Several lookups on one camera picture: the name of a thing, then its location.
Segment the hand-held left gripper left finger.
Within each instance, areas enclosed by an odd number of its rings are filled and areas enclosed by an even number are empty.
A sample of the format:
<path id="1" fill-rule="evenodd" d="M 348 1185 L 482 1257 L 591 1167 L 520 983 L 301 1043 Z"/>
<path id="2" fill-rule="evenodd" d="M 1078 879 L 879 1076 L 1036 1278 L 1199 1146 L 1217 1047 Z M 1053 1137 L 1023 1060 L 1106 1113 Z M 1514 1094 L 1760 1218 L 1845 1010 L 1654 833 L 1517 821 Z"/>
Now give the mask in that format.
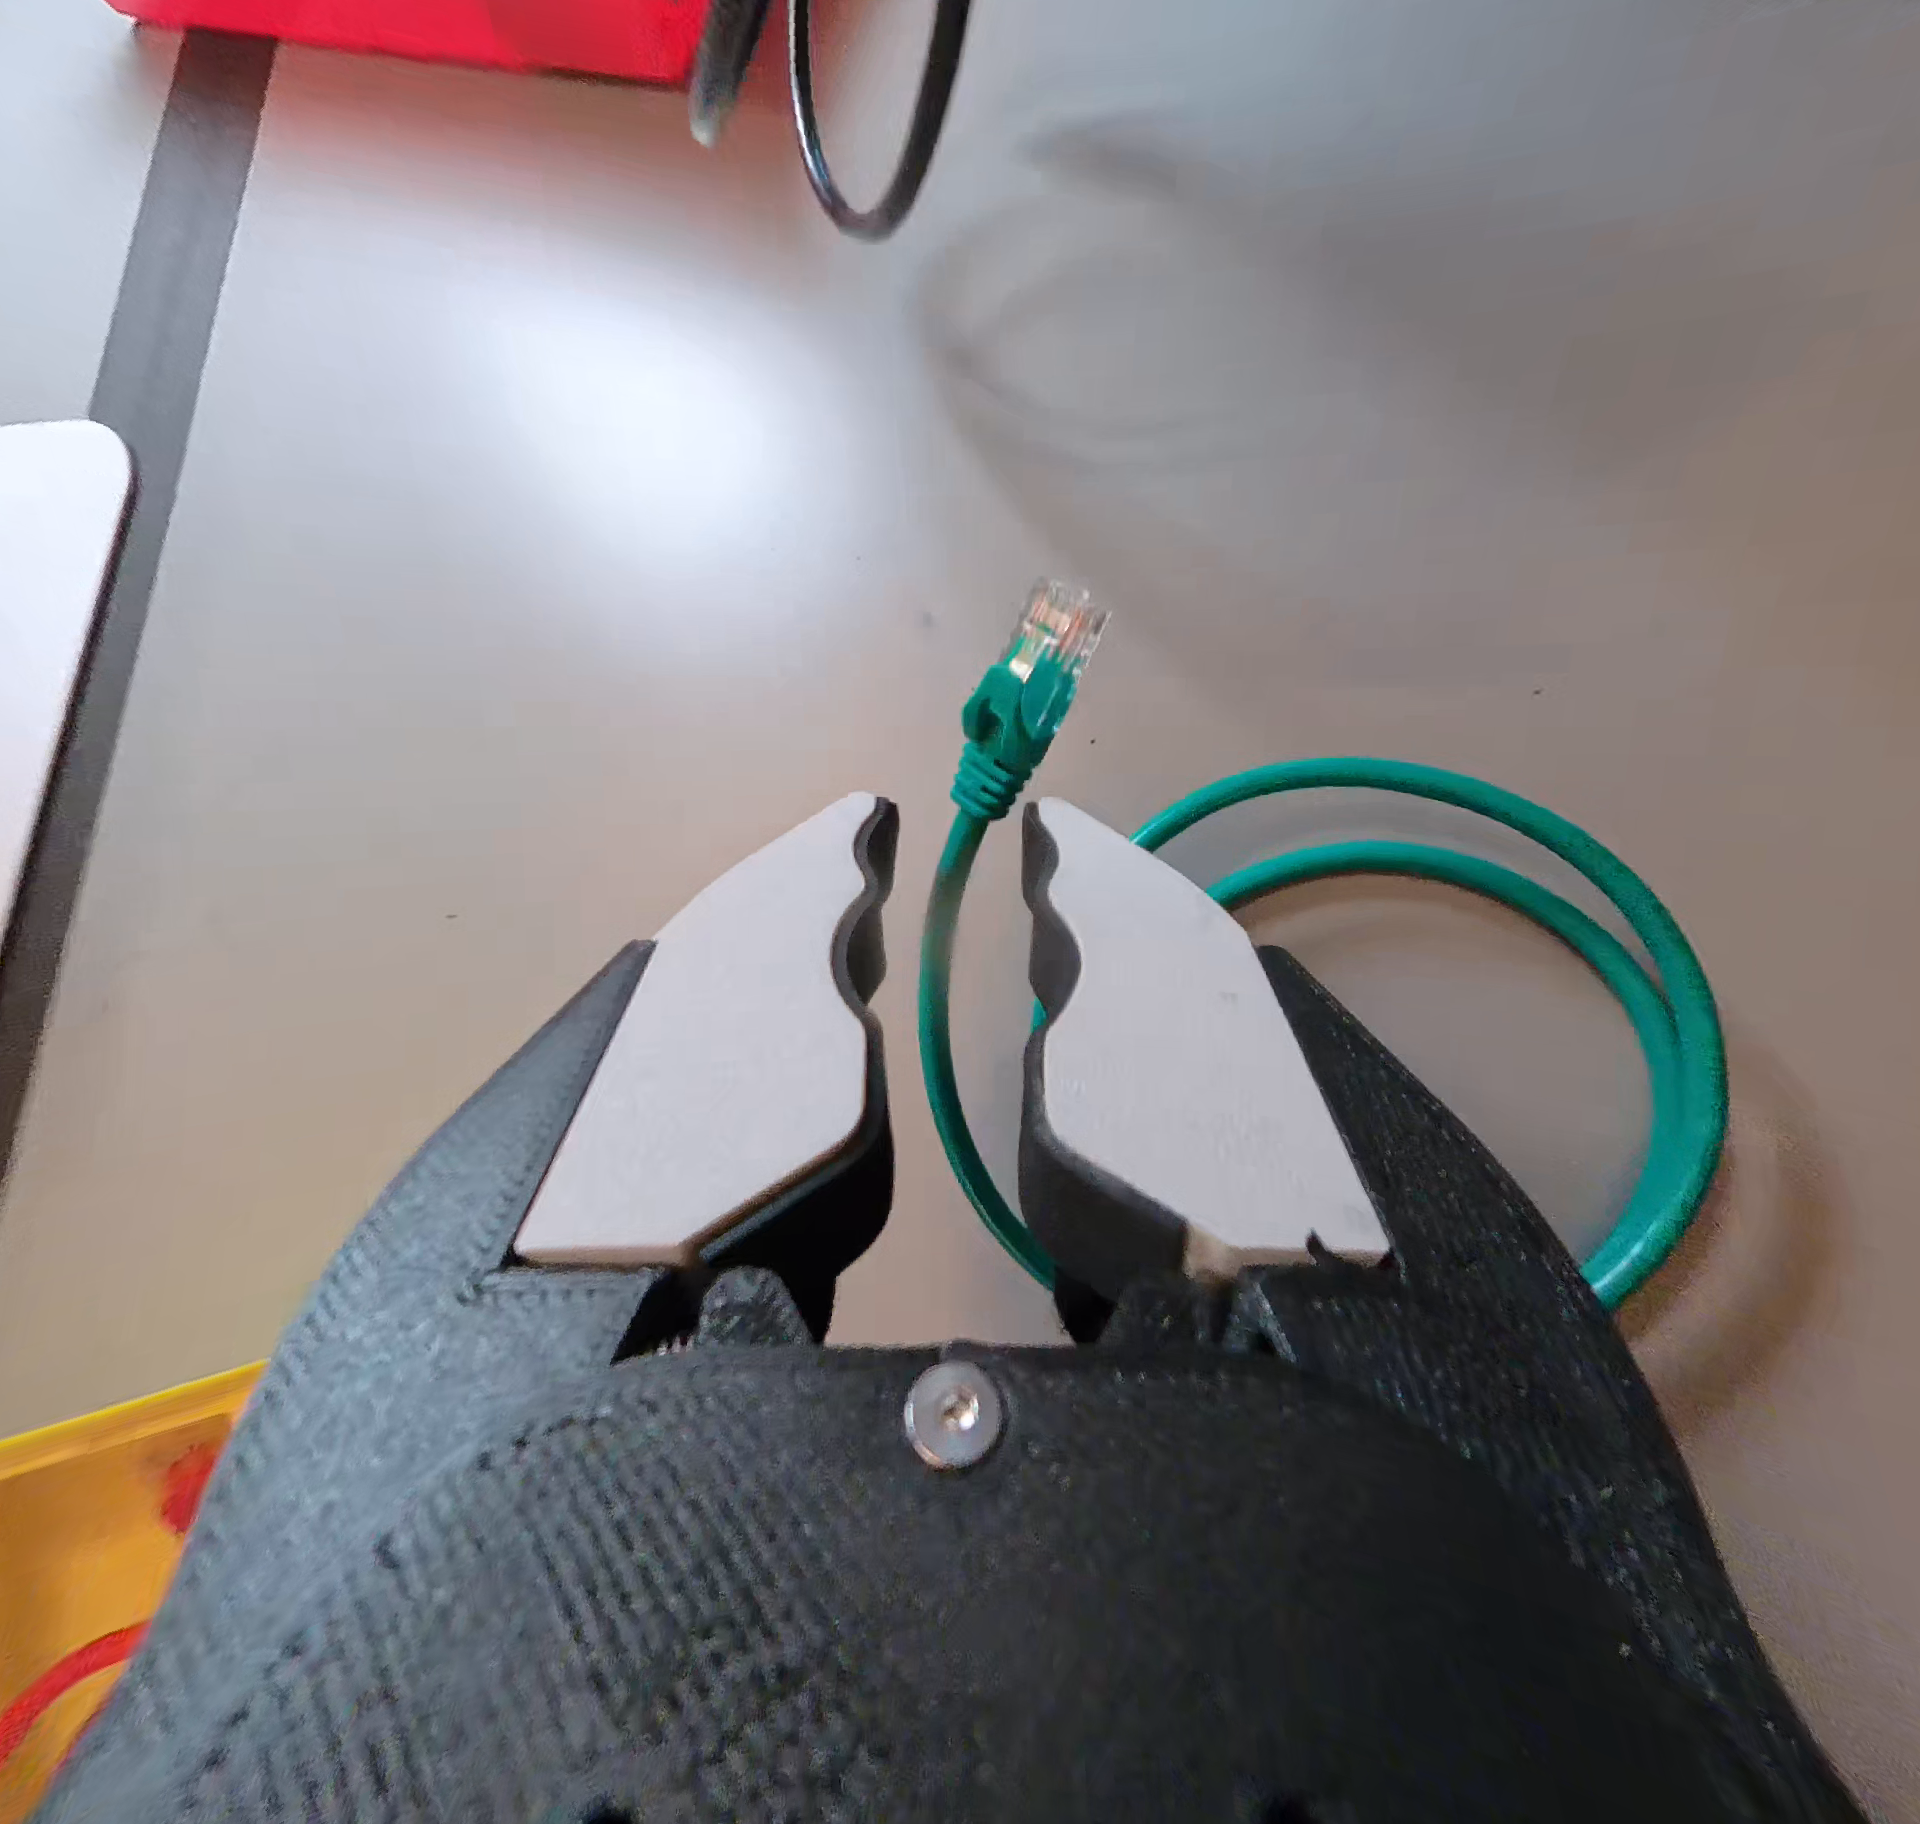
<path id="1" fill-rule="evenodd" d="M 854 789 L 764 843 L 650 939 L 513 1239 L 520 1266 L 780 1279 L 824 1339 L 894 1205 L 873 1000 L 898 806 Z"/>

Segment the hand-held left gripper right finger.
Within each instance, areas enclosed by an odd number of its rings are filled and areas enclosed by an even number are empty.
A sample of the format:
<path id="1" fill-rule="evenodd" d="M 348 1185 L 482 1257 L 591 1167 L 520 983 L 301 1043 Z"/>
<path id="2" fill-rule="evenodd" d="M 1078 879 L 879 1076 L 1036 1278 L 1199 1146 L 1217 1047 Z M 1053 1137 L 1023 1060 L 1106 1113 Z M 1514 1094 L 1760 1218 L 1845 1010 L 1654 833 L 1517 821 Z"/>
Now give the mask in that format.
<path id="1" fill-rule="evenodd" d="M 1388 1266 L 1360 1162 L 1247 930 L 1061 795 L 1020 813 L 1020 886 L 1039 1005 L 1020 1214 L 1062 1325 L 1101 1331 L 1149 1282 Z"/>

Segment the yellow plastic bin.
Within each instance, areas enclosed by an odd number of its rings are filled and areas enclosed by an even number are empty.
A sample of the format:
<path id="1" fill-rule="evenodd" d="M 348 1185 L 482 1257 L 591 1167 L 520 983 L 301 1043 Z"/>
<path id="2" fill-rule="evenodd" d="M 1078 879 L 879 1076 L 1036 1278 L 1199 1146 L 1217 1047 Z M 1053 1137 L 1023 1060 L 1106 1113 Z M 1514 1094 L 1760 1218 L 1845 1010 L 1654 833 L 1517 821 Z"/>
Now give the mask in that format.
<path id="1" fill-rule="evenodd" d="M 26 1819 L 168 1593 L 265 1364 L 3 1443 L 3 1818 Z"/>

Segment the white rounded panel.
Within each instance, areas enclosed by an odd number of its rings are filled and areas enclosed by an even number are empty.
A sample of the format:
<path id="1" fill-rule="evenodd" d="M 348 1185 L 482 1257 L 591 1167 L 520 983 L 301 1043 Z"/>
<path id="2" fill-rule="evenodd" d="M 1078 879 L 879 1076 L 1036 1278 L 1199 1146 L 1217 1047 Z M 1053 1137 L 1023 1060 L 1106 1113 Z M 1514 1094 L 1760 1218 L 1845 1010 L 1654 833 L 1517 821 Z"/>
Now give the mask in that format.
<path id="1" fill-rule="evenodd" d="M 132 497 L 96 420 L 3 428 L 3 919 L 10 922 Z"/>

